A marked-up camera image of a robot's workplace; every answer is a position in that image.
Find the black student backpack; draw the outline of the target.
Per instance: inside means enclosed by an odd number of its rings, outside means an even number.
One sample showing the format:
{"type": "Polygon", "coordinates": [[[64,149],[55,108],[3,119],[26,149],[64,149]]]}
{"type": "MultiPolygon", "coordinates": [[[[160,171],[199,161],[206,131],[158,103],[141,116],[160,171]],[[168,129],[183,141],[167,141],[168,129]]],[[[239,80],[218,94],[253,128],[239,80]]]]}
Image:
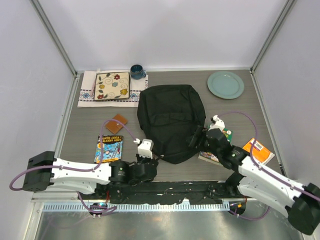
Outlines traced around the black student backpack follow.
{"type": "Polygon", "coordinates": [[[180,164],[198,150],[190,141],[206,120],[198,92],[189,84],[151,86],[139,95],[137,119],[153,152],[170,164],[180,164]]]}

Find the colourful treehouse paperback book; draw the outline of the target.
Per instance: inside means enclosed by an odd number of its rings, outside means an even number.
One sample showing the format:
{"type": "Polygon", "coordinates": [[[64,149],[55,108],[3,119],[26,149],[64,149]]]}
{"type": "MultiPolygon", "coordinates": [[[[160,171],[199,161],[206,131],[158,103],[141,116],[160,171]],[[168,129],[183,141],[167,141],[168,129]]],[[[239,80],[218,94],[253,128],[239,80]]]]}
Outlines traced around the colourful treehouse paperback book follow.
{"type": "Polygon", "coordinates": [[[110,163],[122,159],[124,137],[122,135],[103,135],[102,144],[100,136],[97,138],[97,145],[95,151],[94,162],[98,164],[110,163]]]}

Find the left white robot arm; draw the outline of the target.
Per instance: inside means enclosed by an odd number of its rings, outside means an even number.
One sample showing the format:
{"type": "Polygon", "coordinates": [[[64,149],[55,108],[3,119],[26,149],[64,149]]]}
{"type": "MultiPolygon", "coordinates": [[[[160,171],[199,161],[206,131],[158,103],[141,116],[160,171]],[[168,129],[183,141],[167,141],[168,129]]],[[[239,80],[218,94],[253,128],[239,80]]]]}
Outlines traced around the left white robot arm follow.
{"type": "Polygon", "coordinates": [[[97,164],[80,163],[56,158],[53,151],[45,151],[28,160],[28,173],[22,189],[42,192],[47,187],[77,191],[100,200],[108,184],[136,185],[152,181],[157,175],[158,160],[136,155],[137,162],[116,160],[97,164]]]}

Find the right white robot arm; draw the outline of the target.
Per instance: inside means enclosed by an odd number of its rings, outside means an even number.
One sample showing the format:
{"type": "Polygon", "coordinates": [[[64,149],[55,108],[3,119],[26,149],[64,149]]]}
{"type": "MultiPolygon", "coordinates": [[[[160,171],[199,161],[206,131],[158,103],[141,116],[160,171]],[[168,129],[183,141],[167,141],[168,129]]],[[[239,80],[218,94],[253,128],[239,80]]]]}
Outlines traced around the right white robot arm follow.
{"type": "Polygon", "coordinates": [[[190,148],[212,153],[224,168],[234,172],[225,186],[230,197],[243,195],[264,203],[305,235],[312,235],[320,224],[320,188],[315,184],[304,185],[254,161],[216,126],[199,126],[187,143],[190,148]]]}

